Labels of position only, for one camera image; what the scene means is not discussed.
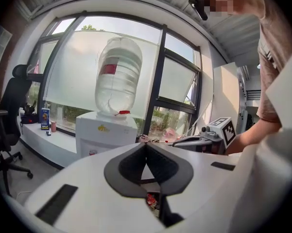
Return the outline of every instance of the black office chair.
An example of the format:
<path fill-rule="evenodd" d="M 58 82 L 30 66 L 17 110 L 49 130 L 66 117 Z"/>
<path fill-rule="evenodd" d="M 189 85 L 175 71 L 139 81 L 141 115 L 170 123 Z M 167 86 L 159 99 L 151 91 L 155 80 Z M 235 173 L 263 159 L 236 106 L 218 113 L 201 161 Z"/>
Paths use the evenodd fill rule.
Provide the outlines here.
<path fill-rule="evenodd" d="M 16 157 L 22 159 L 20 152 L 13 155 L 9 153 L 11 146 L 14 146 L 20 138 L 17 114 L 32 84 L 30 80 L 27 80 L 27 67 L 28 65 L 18 65 L 13 69 L 14 78 L 9 80 L 0 103 L 0 171 L 3 171 L 4 185 L 8 195 L 11 195 L 7 180 L 9 169 L 27 172 L 27 176 L 30 179 L 33 178 L 29 169 L 11 163 L 16 161 Z M 10 157 L 4 159 L 1 151 L 6 151 Z"/>

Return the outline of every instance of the large plastic water jug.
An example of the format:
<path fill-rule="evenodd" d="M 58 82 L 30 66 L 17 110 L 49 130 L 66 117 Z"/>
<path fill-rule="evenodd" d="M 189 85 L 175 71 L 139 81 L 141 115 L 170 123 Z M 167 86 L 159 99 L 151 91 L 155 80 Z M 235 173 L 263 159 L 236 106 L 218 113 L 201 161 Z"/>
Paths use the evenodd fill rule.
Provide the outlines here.
<path fill-rule="evenodd" d="M 126 37 L 108 41 L 99 59 L 95 102 L 109 115 L 130 111 L 134 105 L 142 64 L 139 46 Z"/>

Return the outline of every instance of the chair base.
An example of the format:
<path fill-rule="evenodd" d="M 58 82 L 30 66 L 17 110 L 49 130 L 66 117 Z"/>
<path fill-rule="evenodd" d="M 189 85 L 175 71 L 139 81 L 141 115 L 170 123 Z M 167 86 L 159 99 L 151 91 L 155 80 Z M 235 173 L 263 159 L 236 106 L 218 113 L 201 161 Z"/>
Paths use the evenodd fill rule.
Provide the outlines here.
<path fill-rule="evenodd" d="M 21 167 L 21 166 L 16 166 L 12 164 L 13 160 L 18 157 L 20 160 L 22 159 L 22 155 L 20 152 L 17 152 L 15 154 L 10 155 L 10 157 L 4 159 L 2 154 L 0 153 L 0 171 L 3 171 L 3 181 L 4 181 L 4 186 L 6 193 L 11 196 L 10 190 L 9 190 L 9 185 L 8 185 L 8 177 L 7 177 L 7 171 L 9 169 L 15 170 L 15 171 L 20 171 L 20 172 L 27 172 L 28 178 L 32 179 L 33 174 L 31 171 L 27 168 Z"/>

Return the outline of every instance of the floor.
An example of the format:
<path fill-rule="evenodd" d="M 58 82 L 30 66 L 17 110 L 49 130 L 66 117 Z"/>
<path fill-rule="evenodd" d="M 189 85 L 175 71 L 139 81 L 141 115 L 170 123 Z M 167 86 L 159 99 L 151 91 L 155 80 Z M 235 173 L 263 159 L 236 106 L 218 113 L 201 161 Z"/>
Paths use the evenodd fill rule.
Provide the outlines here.
<path fill-rule="evenodd" d="M 12 147 L 11 154 L 20 151 L 23 159 L 14 163 L 17 166 L 23 166 L 30 169 L 34 177 L 30 180 L 26 172 L 18 172 L 14 170 L 8 171 L 8 183 L 10 193 L 20 204 L 24 204 L 28 196 L 37 189 L 42 183 L 55 175 L 59 170 L 42 161 L 39 157 L 30 152 L 22 143 L 18 142 Z M 7 153 L 3 153 L 4 158 L 8 157 Z M 0 172 L 0 189 L 2 193 L 6 193 L 3 175 Z"/>

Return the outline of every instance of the yellow logo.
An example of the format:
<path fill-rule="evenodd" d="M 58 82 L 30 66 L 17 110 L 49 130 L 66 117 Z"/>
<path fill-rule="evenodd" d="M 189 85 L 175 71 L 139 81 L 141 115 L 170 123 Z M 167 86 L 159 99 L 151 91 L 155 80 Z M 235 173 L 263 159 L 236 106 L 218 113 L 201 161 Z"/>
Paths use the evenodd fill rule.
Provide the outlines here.
<path fill-rule="evenodd" d="M 99 131 L 109 132 L 110 130 L 107 129 L 103 124 L 97 128 Z"/>

